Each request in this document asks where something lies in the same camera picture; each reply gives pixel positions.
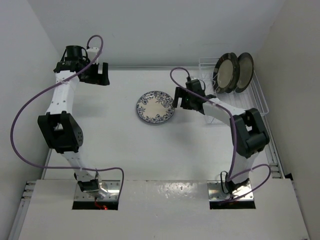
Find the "blue floral plate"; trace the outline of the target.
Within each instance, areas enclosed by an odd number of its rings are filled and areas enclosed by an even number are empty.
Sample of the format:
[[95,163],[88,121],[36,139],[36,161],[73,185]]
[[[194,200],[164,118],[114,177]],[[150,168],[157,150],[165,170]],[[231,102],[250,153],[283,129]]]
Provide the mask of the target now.
[[137,115],[149,124],[162,124],[171,119],[175,113],[173,98],[163,91],[149,91],[136,103]]

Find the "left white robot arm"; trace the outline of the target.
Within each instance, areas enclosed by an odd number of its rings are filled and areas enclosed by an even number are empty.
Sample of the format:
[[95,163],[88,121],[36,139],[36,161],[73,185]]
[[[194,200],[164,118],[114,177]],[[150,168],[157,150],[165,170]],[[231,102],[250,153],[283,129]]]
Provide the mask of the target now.
[[40,131],[50,149],[63,156],[74,170],[74,178],[80,190],[102,200],[108,195],[108,187],[97,170],[90,171],[83,158],[84,133],[72,115],[77,85],[82,83],[109,85],[108,64],[103,63],[99,73],[100,47],[83,48],[69,45],[55,69],[55,87],[51,103],[44,115],[37,119]]

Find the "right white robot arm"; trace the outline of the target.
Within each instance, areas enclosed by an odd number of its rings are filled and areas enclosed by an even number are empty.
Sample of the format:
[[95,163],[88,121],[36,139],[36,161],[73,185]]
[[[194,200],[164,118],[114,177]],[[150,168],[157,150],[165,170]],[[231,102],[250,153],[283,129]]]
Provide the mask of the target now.
[[232,195],[235,190],[246,186],[250,173],[268,164],[255,165],[259,153],[270,142],[270,136],[256,108],[243,109],[229,105],[215,95],[206,95],[199,79],[186,81],[186,86],[175,88],[173,107],[194,110],[213,117],[230,127],[233,145],[232,159],[225,178],[221,180],[222,192]]

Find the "grey rim plate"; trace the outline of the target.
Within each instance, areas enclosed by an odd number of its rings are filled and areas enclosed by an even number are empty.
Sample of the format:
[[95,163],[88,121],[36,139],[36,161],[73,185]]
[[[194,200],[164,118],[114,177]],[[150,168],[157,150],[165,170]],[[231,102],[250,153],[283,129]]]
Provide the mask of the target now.
[[244,52],[238,57],[238,63],[240,73],[235,92],[242,93],[251,83],[255,64],[252,55],[248,52]]

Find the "brown striped rim plate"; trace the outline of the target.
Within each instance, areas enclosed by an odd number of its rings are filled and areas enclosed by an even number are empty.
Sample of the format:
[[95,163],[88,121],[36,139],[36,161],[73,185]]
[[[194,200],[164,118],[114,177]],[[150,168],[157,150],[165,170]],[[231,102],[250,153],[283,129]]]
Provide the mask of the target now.
[[235,53],[223,54],[215,64],[212,75],[212,86],[216,93],[232,92],[239,80],[240,65]]

